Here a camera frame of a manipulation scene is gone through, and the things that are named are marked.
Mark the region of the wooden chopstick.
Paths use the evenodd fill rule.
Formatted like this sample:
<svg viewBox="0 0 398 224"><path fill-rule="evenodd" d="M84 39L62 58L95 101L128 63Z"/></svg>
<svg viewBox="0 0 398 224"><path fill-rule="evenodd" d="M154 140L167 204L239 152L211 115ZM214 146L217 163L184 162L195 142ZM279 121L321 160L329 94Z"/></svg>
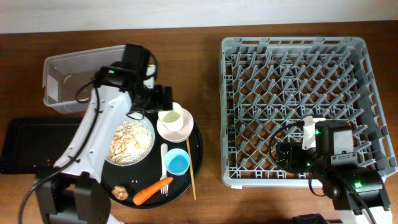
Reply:
<svg viewBox="0 0 398 224"><path fill-rule="evenodd" d="M189 159L190 159L190 178L191 178L193 199L194 199L194 201L196 201L197 200L197 195L196 195L196 188L195 188L195 176L194 176L194 173L193 173L192 153L191 153L191 150L190 150L189 138L186 139L186 144L187 144L187 152L188 152Z"/></svg>

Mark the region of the white plastic fork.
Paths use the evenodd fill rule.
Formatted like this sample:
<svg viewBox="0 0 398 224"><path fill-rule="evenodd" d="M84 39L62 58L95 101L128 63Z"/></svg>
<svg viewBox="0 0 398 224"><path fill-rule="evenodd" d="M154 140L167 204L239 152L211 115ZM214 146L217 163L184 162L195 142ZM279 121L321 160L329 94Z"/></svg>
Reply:
<svg viewBox="0 0 398 224"><path fill-rule="evenodd" d="M160 180L166 179L167 178L167 169L164 164L165 161L165 155L168 152L168 145L166 143L163 143L160 146L160 153L161 153L161 163L162 163L162 175L160 177ZM162 195L168 195L169 191L169 186L165 185L164 187L161 188L160 192Z"/></svg>

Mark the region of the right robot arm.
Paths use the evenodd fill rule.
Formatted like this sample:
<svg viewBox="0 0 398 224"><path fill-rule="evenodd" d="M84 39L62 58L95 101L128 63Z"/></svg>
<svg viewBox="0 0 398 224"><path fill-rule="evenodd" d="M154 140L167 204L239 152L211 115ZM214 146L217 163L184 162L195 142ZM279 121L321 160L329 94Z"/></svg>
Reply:
<svg viewBox="0 0 398 224"><path fill-rule="evenodd" d="M353 132L345 121L301 120L279 132L301 128L301 143L278 142L272 162L279 169L322 184L322 195L333 202L342 223L392 223L384 181L374 169L362 167L354 150Z"/></svg>

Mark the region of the grey plate with food scraps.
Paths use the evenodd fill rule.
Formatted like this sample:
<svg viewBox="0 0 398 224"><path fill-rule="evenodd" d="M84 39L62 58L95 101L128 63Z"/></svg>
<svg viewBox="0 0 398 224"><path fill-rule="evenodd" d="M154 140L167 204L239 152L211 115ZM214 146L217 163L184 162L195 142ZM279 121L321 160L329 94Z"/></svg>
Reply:
<svg viewBox="0 0 398 224"><path fill-rule="evenodd" d="M154 142L151 121L140 113L128 114L116 129L106 160L117 166L137 164L150 153Z"/></svg>

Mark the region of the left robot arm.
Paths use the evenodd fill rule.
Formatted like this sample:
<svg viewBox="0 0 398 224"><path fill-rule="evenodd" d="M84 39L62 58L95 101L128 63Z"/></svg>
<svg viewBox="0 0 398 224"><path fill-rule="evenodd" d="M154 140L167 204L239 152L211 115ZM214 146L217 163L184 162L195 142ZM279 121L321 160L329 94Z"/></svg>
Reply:
<svg viewBox="0 0 398 224"><path fill-rule="evenodd" d="M122 59L101 67L90 81L91 98L71 143L54 164L40 171L25 195L23 209L35 194L44 223L118 223L111 214L109 194L101 186L105 157L116 130L133 112L172 109L172 89L153 85L147 74L154 54L141 45L126 44Z"/></svg>

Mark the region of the blue cup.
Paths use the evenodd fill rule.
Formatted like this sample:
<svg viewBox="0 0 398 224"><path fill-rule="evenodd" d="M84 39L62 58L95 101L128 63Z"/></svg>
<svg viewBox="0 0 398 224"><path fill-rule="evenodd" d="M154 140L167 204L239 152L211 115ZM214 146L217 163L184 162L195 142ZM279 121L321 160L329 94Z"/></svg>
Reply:
<svg viewBox="0 0 398 224"><path fill-rule="evenodd" d="M169 150L165 155L164 165L172 175L184 175L190 167L188 152L179 148Z"/></svg>

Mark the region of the pink bowl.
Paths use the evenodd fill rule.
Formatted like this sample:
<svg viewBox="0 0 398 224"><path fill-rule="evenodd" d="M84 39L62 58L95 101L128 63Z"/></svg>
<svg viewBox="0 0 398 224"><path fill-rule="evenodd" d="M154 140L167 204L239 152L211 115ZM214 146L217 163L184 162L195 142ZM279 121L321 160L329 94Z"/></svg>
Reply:
<svg viewBox="0 0 398 224"><path fill-rule="evenodd" d="M193 131L193 126L193 116L185 108L183 108L183 126L178 131L170 131L159 119L157 120L157 132L159 133L159 135L165 140L173 143L185 141Z"/></svg>

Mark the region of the cream white cup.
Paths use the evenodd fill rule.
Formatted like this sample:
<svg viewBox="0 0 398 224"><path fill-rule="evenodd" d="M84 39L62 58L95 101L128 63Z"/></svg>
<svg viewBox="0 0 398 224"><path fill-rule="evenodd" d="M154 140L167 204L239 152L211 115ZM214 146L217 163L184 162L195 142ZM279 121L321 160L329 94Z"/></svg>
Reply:
<svg viewBox="0 0 398 224"><path fill-rule="evenodd" d="M176 102L170 111L158 112L160 122L170 131L179 131L183 127L183 108Z"/></svg>

